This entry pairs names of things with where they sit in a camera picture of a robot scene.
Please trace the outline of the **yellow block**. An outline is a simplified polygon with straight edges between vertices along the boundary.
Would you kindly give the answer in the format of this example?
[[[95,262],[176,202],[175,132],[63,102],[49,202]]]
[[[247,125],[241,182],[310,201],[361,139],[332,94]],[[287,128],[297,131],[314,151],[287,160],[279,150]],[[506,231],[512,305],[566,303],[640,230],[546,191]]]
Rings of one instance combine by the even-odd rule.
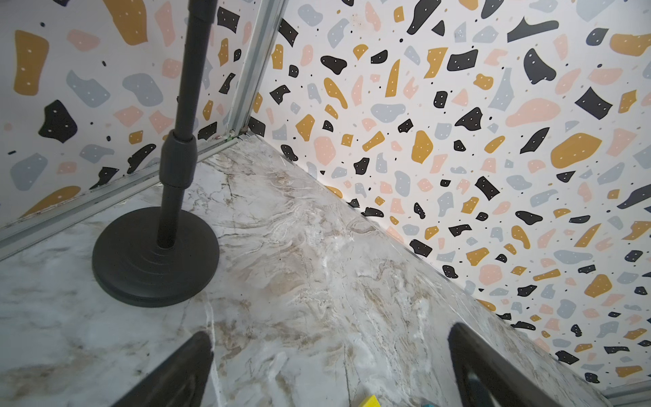
[[[360,404],[359,407],[381,407],[381,404],[376,398],[376,395],[371,395],[364,399]]]

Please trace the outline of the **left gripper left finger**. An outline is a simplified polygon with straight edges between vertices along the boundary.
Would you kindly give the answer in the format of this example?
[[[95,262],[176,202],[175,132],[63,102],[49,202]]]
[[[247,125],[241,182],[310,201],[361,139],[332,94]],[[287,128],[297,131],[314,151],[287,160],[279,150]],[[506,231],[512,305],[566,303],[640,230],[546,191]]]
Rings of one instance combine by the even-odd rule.
[[[196,332],[114,406],[200,406],[213,359],[210,336]]]

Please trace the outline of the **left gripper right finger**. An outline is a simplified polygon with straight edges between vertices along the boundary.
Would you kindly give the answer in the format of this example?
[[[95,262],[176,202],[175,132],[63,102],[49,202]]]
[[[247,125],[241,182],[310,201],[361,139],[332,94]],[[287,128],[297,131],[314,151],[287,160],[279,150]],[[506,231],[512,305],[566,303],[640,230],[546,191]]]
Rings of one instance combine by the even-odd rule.
[[[466,324],[454,324],[448,342],[462,405],[557,406],[559,404]]]

